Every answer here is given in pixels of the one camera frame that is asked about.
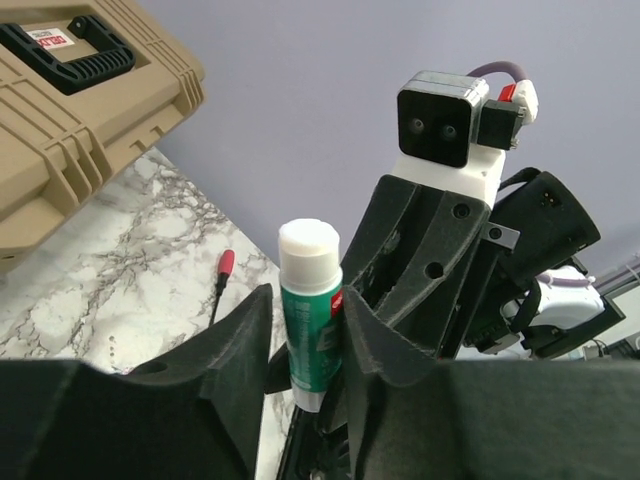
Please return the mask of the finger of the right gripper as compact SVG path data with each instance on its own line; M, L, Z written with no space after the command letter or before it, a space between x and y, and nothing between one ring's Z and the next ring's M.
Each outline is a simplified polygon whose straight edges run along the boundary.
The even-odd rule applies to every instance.
M381 320L401 320L411 305L395 286L412 256L401 241L419 195L418 184L382 176L341 263L344 285L355 290Z
M399 245L396 283L378 318L431 356L441 356L478 237L490 215L483 200L421 187Z

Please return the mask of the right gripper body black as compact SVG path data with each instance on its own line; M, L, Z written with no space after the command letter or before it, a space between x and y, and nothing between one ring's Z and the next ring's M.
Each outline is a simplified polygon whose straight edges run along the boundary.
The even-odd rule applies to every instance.
M462 344L475 342L466 336L475 334L476 316L500 299L507 277L499 261L514 251L519 237L519 231L485 219L439 221L441 358L453 358Z

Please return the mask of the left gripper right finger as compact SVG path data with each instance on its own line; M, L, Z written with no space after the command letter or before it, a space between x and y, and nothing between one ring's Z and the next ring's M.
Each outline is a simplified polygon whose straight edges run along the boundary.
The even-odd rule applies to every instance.
M356 479L635 479L635 361L438 361L344 292Z

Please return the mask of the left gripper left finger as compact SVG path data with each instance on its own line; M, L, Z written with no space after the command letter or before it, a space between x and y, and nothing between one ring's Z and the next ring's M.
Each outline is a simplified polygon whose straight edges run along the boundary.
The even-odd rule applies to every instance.
M1 364L5 479L251 479L273 291L125 375L78 360Z

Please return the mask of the small green white tube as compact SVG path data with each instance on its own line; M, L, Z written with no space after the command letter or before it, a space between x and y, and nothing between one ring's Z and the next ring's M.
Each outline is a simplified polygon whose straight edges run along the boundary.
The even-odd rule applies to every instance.
M341 366L340 235L327 222L299 218L280 227L278 245L291 388L300 409L317 413Z

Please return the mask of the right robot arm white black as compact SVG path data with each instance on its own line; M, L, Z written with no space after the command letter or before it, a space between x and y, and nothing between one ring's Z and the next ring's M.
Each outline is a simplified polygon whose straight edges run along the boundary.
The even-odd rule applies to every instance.
M383 176L343 259L344 335L390 330L432 358L518 344L560 357L622 320L577 254L600 234L554 175L527 168L495 207Z

